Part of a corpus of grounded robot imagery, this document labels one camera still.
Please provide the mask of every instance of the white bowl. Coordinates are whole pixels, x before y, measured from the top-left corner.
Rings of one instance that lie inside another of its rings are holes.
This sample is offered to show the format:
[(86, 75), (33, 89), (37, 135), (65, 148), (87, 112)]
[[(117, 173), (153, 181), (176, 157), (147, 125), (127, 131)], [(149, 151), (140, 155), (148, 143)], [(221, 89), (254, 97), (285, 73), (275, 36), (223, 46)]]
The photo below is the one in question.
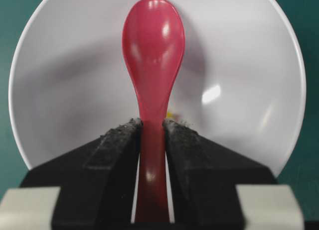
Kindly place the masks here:
[[(138, 0), (43, 0), (14, 53), (9, 112), (32, 168), (138, 116), (121, 49)], [(169, 0), (186, 34), (169, 110), (278, 175), (301, 129), (305, 68), (275, 0)]]

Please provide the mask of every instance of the red spoon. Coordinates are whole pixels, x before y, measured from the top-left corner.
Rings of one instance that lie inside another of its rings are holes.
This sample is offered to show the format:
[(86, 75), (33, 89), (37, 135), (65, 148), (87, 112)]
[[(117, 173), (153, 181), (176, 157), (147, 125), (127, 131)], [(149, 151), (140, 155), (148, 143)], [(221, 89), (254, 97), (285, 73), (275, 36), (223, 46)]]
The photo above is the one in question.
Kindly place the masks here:
[(144, 123), (136, 222), (168, 222), (161, 125), (185, 49), (181, 19), (166, 0), (140, 0), (126, 18), (123, 56)]

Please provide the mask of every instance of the spoon handle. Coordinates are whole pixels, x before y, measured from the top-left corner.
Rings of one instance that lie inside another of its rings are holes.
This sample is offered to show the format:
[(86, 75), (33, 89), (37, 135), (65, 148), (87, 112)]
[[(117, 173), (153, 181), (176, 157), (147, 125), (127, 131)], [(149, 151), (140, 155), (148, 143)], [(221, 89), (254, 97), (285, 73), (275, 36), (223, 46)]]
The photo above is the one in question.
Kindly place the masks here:
[(169, 222), (161, 122), (143, 121), (135, 222)]

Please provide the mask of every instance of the green background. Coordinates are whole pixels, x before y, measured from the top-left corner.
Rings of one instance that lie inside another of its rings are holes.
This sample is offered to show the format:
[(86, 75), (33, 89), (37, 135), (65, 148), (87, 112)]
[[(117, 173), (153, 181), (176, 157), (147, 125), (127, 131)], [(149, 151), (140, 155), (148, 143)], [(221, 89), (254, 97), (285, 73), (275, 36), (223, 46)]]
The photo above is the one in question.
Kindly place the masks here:
[[(8, 78), (21, 32), (42, 0), (0, 0), (0, 198), (17, 187), (27, 168), (15, 144), (8, 114)], [(319, 0), (277, 0), (290, 20), (305, 61), (307, 103), (296, 148), (280, 183), (291, 185), (306, 220), (319, 221)]]

